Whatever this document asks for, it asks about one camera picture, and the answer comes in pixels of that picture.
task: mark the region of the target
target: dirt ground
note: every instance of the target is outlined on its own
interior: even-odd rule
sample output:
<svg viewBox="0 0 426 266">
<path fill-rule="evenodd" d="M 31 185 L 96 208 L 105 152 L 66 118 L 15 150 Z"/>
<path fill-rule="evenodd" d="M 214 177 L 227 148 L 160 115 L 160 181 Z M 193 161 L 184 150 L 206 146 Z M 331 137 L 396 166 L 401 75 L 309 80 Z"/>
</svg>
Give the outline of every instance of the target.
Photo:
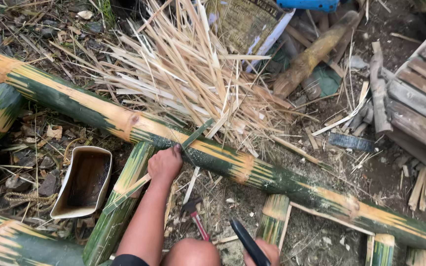
<svg viewBox="0 0 426 266">
<path fill-rule="evenodd" d="M 366 17 L 364 17 L 354 34 L 353 54 L 359 55 L 366 62 L 369 62 L 372 56 L 371 42 L 379 40 L 384 53 L 384 67 L 395 71 L 419 45 L 395 38 L 390 33 L 400 33 L 423 41 L 426 38 L 426 27 L 422 23 L 424 18 L 416 14 L 410 0 L 389 0 L 386 5 L 391 13 L 388 13 L 378 1 L 370 1 L 369 21 L 366 21 Z M 58 73 L 58 75 L 67 78 L 64 73 Z M 353 73 L 352 80 L 353 93 L 357 99 L 362 83 L 367 78 L 363 77 L 363 74 Z M 88 84 L 82 78 L 77 79 L 77 82 L 81 85 Z M 338 169 L 338 177 L 322 171 L 308 161 L 303 161 L 297 154 L 272 142 L 266 143 L 264 158 L 262 159 L 319 181 L 344 194 L 359 197 L 361 200 L 371 201 L 369 195 L 380 194 L 382 201 L 393 210 L 426 221 L 426 212 L 412 213 L 408 209 L 407 202 L 415 177 L 404 178 L 402 190 L 399 189 L 401 170 L 395 166 L 395 160 L 404 155 L 405 152 L 386 137 L 376 144 L 376 147 L 382 152 L 365 162 L 361 168 L 354 172 L 353 169 L 359 164 L 359 158 L 363 157 L 363 152 L 346 151 L 340 148 L 326 151 L 312 150 L 308 137 L 303 130 L 304 126 L 311 124 L 316 129 L 322 128 L 326 118 L 346 108 L 346 105 L 346 97 L 342 97 L 338 103 L 335 99 L 328 99 L 309 105 L 307 106 L 307 113 L 313 113 L 322 121 L 321 123 L 312 124 L 310 121 L 297 120 L 295 125 L 287 125 L 286 127 L 287 134 L 301 136 L 290 137 L 288 139 L 290 142 L 299 143 L 309 154 Z M 77 124 L 76 121 L 67 117 L 61 118 L 57 115 L 54 115 L 54 117 L 60 121 L 66 121 L 67 127 L 70 127 L 70 124 Z M 121 173 L 132 145 L 123 143 L 119 139 L 98 130 L 88 128 L 88 131 L 95 137 L 94 145 L 109 149 L 114 155 L 115 163 L 111 182 L 111 185 L 113 185 L 117 176 Z M 372 127 L 366 130 L 364 137 L 376 140 Z M 177 191 L 171 200 L 171 211 L 165 232 L 165 252 L 175 242 L 185 237 L 200 239 L 198 230 L 189 217 L 180 216 L 180 208 L 193 169 L 193 166 L 185 164 L 179 178 L 175 181 Z M 204 204 L 200 207 L 200 215 L 207 231 L 213 239 L 233 236 L 234 232 L 229 225 L 229 218 L 235 217 L 243 223 L 251 235 L 255 235 L 262 215 L 261 209 L 267 195 L 263 191 L 239 185 L 227 178 L 220 180 L 219 178 L 221 177 L 215 174 L 201 171 L 191 196 L 191 198 L 201 196 L 204 199 Z M 82 233 L 82 238 L 87 238 L 89 232 L 90 230 L 86 230 L 84 234 Z M 281 251 L 281 263 L 287 266 L 364 265 L 366 241 L 367 236 L 362 233 L 327 219 L 293 209 Z M 218 250 L 224 265 L 237 266 L 243 264 L 243 247 L 238 240 L 220 244 Z M 394 265 L 404 265 L 406 251 L 407 247 L 404 244 L 397 243 L 394 252 Z"/>
</svg>

